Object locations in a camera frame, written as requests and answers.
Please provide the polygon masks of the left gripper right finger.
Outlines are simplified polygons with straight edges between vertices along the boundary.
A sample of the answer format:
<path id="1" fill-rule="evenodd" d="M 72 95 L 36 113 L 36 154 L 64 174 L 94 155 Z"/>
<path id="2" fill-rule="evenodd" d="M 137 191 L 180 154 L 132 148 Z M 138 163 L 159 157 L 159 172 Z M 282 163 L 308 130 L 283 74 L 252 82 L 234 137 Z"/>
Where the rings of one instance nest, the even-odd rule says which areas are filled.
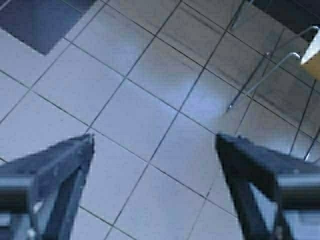
<path id="1" fill-rule="evenodd" d="M 215 149 L 244 239 L 319 239 L 319 165 L 224 133 Z"/>

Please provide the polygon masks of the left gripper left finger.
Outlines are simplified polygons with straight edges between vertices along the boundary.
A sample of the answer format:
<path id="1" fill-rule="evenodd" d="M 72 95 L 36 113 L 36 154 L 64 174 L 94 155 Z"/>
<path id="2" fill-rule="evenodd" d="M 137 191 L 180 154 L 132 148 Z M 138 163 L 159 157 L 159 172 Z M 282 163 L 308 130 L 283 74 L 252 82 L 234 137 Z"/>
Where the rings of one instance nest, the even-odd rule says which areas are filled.
<path id="1" fill-rule="evenodd" d="M 87 133 L 0 166 L 0 238 L 68 240 L 95 154 Z"/>

